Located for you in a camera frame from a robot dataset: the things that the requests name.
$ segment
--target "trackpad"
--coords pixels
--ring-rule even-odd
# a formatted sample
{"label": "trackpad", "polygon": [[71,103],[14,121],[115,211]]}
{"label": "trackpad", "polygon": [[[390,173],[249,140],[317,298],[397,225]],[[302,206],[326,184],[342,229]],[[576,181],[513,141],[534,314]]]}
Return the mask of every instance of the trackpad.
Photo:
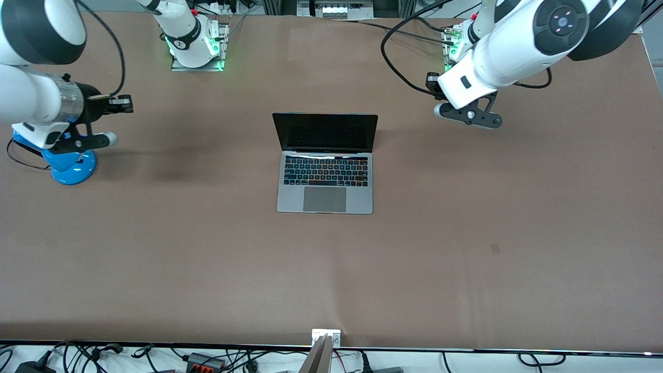
{"label": "trackpad", "polygon": [[346,188],[306,186],[304,188],[304,211],[345,212],[346,196]]}

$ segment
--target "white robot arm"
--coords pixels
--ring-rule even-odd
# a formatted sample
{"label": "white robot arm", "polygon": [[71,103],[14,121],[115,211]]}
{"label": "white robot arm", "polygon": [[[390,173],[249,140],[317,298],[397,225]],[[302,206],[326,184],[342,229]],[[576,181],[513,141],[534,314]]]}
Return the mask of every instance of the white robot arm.
{"label": "white robot arm", "polygon": [[[79,139],[75,126],[84,123],[90,131],[90,123],[103,114],[131,112],[130,98],[124,97],[129,103],[91,100],[100,95],[94,87],[29,66],[71,64],[86,41],[73,0],[0,0],[0,125],[11,124],[31,145],[54,153],[113,146],[114,134],[88,133]],[[61,136],[66,131],[74,136],[65,141]]]}
{"label": "white robot arm", "polygon": [[159,23],[171,53],[184,67],[202,67],[219,55],[218,21],[194,16],[185,0],[137,1]]}
{"label": "white robot arm", "polygon": [[[488,98],[491,106],[499,88],[541,72],[565,56],[586,60],[615,50],[634,30],[642,3],[483,0],[475,20],[466,20],[449,32],[454,42],[449,55],[453,66],[436,77],[436,89],[450,104],[437,105],[435,115],[489,128],[500,126],[498,115],[484,115],[478,109],[478,99]],[[488,122],[480,123],[478,114]]]}

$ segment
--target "laptop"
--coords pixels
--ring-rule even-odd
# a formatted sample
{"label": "laptop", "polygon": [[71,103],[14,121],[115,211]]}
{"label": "laptop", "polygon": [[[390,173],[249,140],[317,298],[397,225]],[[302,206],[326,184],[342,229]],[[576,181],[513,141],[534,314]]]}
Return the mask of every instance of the laptop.
{"label": "laptop", "polygon": [[279,212],[373,213],[374,114],[274,113]]}

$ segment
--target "table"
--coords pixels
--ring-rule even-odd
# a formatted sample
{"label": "table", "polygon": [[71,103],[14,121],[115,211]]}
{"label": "table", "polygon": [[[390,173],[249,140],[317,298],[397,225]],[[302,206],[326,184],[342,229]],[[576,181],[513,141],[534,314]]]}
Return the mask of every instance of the table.
{"label": "table", "polygon": [[[639,36],[501,90],[486,131],[435,118],[378,28],[249,16],[225,72],[171,73],[151,16],[102,16],[135,113],[95,124],[120,144],[80,186],[0,157],[0,338],[663,350],[663,102]],[[86,22],[81,59],[43,70],[110,91],[117,53]],[[413,81],[442,69],[394,40]],[[281,111],[380,116],[373,215],[276,212]]]}

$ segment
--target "blue base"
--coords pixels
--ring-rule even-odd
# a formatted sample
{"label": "blue base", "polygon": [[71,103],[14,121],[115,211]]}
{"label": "blue base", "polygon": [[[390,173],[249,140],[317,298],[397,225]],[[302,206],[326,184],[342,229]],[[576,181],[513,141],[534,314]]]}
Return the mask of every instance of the blue base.
{"label": "blue base", "polygon": [[97,155],[88,150],[85,153],[53,154],[27,141],[14,131],[14,141],[29,146],[42,153],[44,160],[50,165],[53,179],[62,185],[77,185],[88,180],[97,169]]}
{"label": "blue base", "polygon": [[97,169],[97,155],[92,150],[80,154],[79,160],[70,169],[58,171],[50,169],[53,179],[62,185],[78,185],[88,180]]}

